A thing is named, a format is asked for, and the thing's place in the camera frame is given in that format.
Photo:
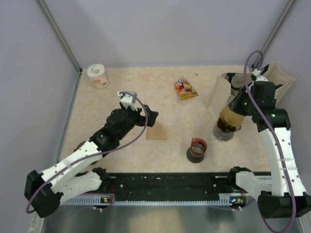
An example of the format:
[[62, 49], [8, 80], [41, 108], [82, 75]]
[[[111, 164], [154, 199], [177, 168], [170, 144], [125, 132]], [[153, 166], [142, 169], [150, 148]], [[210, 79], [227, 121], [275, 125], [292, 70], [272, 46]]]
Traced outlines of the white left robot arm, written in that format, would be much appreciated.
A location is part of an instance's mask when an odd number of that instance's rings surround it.
[[133, 110], [122, 106], [111, 112], [105, 125], [67, 158], [41, 172], [27, 175], [24, 196], [26, 213], [36, 212], [40, 218], [51, 215], [67, 200], [89, 191], [106, 192], [110, 176], [97, 167], [81, 171], [109, 153], [121, 150], [120, 141], [135, 127], [152, 127], [159, 113], [147, 105]]

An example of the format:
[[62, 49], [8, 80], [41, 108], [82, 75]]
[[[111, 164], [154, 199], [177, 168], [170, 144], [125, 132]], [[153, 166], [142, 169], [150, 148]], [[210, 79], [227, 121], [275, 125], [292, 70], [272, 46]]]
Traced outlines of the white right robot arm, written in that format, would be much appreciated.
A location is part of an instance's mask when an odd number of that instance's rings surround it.
[[276, 108], [276, 86], [272, 82], [257, 81], [240, 88], [230, 103], [230, 109], [242, 116], [250, 116], [256, 124], [268, 151], [272, 184], [267, 185], [244, 167], [230, 170], [227, 187], [232, 192], [244, 189], [258, 203], [265, 219], [301, 217], [311, 210], [308, 195], [297, 170], [291, 144], [291, 124], [285, 109]]

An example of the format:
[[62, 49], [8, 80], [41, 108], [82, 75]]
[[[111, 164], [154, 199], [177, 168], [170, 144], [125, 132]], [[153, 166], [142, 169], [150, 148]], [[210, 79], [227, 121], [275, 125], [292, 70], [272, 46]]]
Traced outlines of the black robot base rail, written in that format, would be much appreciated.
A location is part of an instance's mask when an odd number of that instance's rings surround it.
[[246, 192], [228, 182], [228, 172], [109, 173], [106, 187], [95, 194], [113, 194], [117, 201], [214, 201], [221, 194], [246, 199]]

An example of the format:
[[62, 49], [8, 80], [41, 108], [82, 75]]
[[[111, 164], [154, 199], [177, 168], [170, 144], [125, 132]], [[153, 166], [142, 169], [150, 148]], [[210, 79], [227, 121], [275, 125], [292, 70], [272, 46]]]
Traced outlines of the amber plastic coffee dripper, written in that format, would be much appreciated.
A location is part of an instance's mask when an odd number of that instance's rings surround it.
[[228, 123], [226, 123], [224, 120], [221, 118], [218, 119], [216, 126], [224, 133], [234, 133], [239, 131], [242, 126], [231, 126]]

